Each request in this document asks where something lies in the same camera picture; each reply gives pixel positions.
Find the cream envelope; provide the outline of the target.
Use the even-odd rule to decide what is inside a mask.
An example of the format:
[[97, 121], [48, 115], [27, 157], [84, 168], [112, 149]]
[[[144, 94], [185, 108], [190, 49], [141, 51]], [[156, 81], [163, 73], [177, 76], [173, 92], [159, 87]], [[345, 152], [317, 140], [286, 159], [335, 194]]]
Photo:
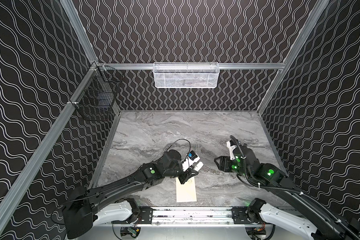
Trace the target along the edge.
[[176, 198], [177, 203], [197, 201], [196, 184], [194, 178], [191, 178], [184, 184], [181, 184], [179, 179], [176, 178]]

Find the white glue stick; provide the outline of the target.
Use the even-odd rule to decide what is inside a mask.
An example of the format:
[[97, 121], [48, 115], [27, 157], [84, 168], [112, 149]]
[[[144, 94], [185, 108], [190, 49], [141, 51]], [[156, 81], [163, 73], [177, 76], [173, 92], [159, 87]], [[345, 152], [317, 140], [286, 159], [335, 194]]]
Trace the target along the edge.
[[199, 162], [199, 163], [197, 163], [197, 164], [193, 167], [193, 169], [194, 169], [195, 171], [199, 172], [200, 169], [201, 169], [203, 166], [204, 166], [204, 164], [203, 164], [202, 162]]

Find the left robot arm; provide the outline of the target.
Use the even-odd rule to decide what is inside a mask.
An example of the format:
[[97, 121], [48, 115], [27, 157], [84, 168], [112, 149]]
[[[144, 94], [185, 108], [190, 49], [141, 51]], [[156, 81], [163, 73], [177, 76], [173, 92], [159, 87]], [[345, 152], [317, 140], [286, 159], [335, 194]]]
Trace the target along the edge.
[[197, 176], [203, 165], [194, 151], [182, 159], [178, 151], [168, 150], [123, 179], [97, 188], [75, 188], [62, 208], [67, 238], [72, 240], [87, 233], [100, 220], [100, 211], [108, 205], [156, 186], [165, 178], [176, 178], [183, 185]]

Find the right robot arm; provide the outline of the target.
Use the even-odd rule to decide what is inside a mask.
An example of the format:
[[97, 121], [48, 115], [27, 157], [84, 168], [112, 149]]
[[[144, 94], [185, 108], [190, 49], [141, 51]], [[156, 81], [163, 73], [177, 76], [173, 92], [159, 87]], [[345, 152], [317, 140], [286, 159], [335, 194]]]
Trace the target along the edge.
[[335, 215], [314, 198], [304, 193], [282, 170], [273, 164], [261, 163], [247, 146], [229, 145], [229, 156], [214, 159], [220, 171], [235, 173], [258, 189], [266, 190], [287, 202], [302, 218], [278, 210], [261, 199], [254, 199], [246, 216], [252, 223], [268, 223], [283, 228], [306, 240], [358, 240], [360, 223], [348, 222]]

